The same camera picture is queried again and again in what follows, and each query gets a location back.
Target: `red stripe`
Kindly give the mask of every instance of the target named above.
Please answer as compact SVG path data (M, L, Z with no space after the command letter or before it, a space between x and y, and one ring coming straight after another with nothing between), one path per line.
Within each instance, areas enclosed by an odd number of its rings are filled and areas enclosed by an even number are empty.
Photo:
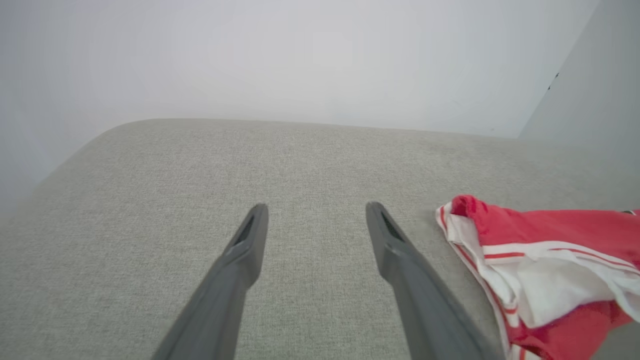
M578 249L566 249L566 248L562 248L562 247L558 247L555 249L549 249L549 250L569 250L571 252L577 252L579 254L585 254L585 255L590 255L593 256L594 258L598 258L602 261L605 261L607 263L610 264L614 264L614 265L619 265L619 266L625 266L627 268L632 268L634 270L638 270L635 266L629 265L629 264L624 264L624 263L619 263L616 261L611 261L611 260L607 260L605 258L603 258L602 256L597 256L596 254L590 253L588 251L584 251L584 250L578 250ZM485 259L502 259L502 258L515 258L515 257L519 257L519 256L525 256L524 252L503 252L502 254L485 254L484 258Z
M476 263L475 263L475 262L473 262L473 260L471 260L471 257L469 257L469 255L467 255L467 252L465 251L465 249L464 249L462 246L458 245L458 244L453 244L453 245L455 245L455 246L458 248L458 250L460 250L460 252L461 252L461 253L462 253L462 255L465 257L465 259L467 259L467 263L471 264L471 266L473 266L473 267L474 267L474 269L475 269L475 270L476 270L476 272L477 272L477 271L478 271L478 268L477 268L477 266L476 266Z
M442 226L444 226L444 231L447 231L447 223L444 221L444 206L440 206L440 221L442 222Z
M503 254L485 254L485 259L515 258L524 256L524 252L505 252Z
M633 268L634 270L638 270L638 269L636 269L635 266L630 266L629 264L617 263L615 261L607 260L607 259L603 258L602 256L597 256L596 254L592 254L592 253L590 253L588 251L583 251L583 250L578 250L578 249L564 249L564 248L556 248L556 249L551 249L551 250L569 250L569 251L572 251L572 252L578 252L579 254L585 254L585 255L593 256L593 257L598 258L598 259L600 259L602 261L606 261L606 262L608 262L610 264L626 266L628 268Z
M467 260L467 263L471 264L471 266L473 266L473 268L477 272L478 268L476 267L476 264L471 260L471 257L467 254L467 251L465 251L465 248L463 248L458 244L454 244L454 245L458 248L458 250L460 250L460 253L462 253L462 256L464 256L465 259ZM489 289L489 292L491 293L491 297L493 297L493 302L500 308L501 310L500 314L502 315L502 319L504 320L505 323L508 323L507 318L505 317L504 314L505 313L515 314L518 311L518 308L516 307L515 309L505 309L500 299L498 299L498 296L495 294L495 292L493 292L493 289L491 289L491 286L489 286L489 284L487 284L486 281L484 281L484 279L482 281L485 283L486 287Z

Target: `fabric texture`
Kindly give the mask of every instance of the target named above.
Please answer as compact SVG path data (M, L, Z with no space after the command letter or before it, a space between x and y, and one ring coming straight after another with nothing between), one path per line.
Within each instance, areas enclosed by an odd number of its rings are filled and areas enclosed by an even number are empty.
M492 303L507 358L587 359L640 319L633 211L519 212L459 195L435 218Z
M7 359L151 356L246 212L269 206L236 359L408 359L365 203L380 201L496 349L491 304L431 214L459 193L517 210L633 209L639 179L581 151L425 131L146 120L100 135L0 227ZM604 359L640 353L625 325Z

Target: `gray fabric sofa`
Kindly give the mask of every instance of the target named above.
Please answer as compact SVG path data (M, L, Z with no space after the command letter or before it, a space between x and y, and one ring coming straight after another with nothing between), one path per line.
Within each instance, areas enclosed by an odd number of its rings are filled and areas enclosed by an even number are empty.
M269 206L236 359L407 359L365 203L382 202L498 348L485 295L433 210L631 209L640 179L517 140L285 122L146 120L98 136L0 227L0 357L146 359L246 212ZM637 359L640 327L596 355Z

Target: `red and white clothing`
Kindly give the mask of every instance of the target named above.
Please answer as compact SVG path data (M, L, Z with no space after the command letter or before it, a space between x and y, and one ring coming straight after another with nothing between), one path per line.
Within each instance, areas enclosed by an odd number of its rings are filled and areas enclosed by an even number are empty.
M508 359L587 359L640 322L640 216L518 212L460 195L436 212L492 303Z

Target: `white wall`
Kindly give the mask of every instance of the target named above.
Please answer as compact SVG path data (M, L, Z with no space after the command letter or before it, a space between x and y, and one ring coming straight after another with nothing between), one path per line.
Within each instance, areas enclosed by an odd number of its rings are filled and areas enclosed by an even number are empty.
M638 0L598 5L520 138L584 147L640 174L638 19Z
M0 209L154 117L517 137L598 0L3 0Z

